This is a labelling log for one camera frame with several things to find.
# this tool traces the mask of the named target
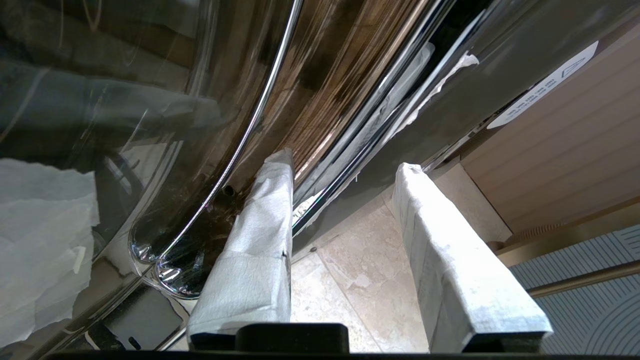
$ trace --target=white paper wrapping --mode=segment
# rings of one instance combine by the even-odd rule
[[[290,149],[264,161],[191,314],[189,336],[235,334],[251,323],[289,321],[291,163]]]
[[[461,352],[475,334],[552,332],[544,312],[419,165],[400,165],[392,203],[432,352]]]
[[[0,160],[0,347],[72,316],[89,285],[93,173]]]

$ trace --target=tissue paper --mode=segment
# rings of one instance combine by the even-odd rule
[[[99,223],[93,173],[0,160],[0,347],[72,316]]]
[[[461,352],[476,334],[552,332],[544,312],[419,165],[400,165],[392,203],[432,352]]]
[[[264,161],[191,314],[189,336],[235,334],[251,323],[289,321],[291,163],[290,149]]]

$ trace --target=small hole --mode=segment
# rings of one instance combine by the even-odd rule
[[[233,196],[236,194],[236,191],[231,187],[231,185],[226,185],[222,189],[222,193],[225,194],[226,196]]]
[[[136,350],[140,350],[142,348],[140,344],[133,338],[133,336],[129,336],[129,343],[131,344],[131,346],[136,348]]]

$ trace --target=white sticker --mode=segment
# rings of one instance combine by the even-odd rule
[[[500,116],[495,118],[495,120],[486,128],[493,129],[494,127],[502,126],[511,122],[536,101],[540,100],[558,84],[563,82],[566,78],[578,71],[579,68],[591,60],[597,47],[598,42],[596,41],[589,45],[585,50],[576,54],[573,58],[570,58],[567,62],[562,64],[562,66],[556,69],[556,71],[552,72],[551,75],[547,76],[543,81],[540,81],[536,86],[534,86],[533,89],[521,96],[521,98],[513,103],[513,105],[511,105],[507,110],[503,111]]]

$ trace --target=beige wall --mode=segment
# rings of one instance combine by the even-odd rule
[[[462,160],[514,233],[640,195],[638,34],[632,29]]]

